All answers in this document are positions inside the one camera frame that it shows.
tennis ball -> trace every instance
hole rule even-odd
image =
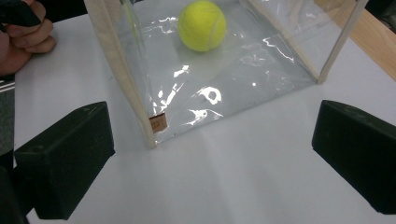
[[[177,23],[184,45],[200,52],[215,49],[224,38],[226,27],[221,9],[208,0],[190,3],[181,11]]]

finger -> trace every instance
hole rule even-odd
[[[23,0],[23,2],[27,3],[27,5],[32,5],[35,0]]]
[[[11,41],[12,44],[17,48],[32,47],[44,41],[50,35],[52,30],[52,22],[45,19],[34,33],[12,38]]]
[[[33,1],[30,5],[30,8],[33,10],[33,12],[37,15],[37,17],[41,21],[44,20],[47,11],[41,3],[37,2],[37,1]],[[32,27],[23,27],[23,26],[17,26],[17,25],[10,24],[7,26],[7,33],[11,37],[19,37],[19,36],[33,33],[34,31],[36,31],[38,29],[38,27],[39,27],[39,25],[32,26]]]
[[[30,53],[47,53],[53,50],[56,46],[56,40],[52,36],[48,36],[43,42],[38,45],[26,48],[25,50]]]

white table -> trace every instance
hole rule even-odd
[[[88,16],[56,24],[56,49],[16,77],[15,148],[72,110],[107,101],[116,155],[68,221],[32,224],[396,223],[311,147],[322,100],[396,124],[396,83],[352,41],[329,79],[148,149]]]

black foam block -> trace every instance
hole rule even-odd
[[[114,154],[105,102],[86,105],[15,151],[21,172],[34,181],[37,215],[68,219]]]
[[[396,214],[396,127],[351,105],[323,101],[312,146],[370,205]]]

small label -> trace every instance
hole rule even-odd
[[[165,113],[151,117],[149,121],[151,123],[151,128],[154,133],[160,132],[168,127],[168,124],[166,123]]]

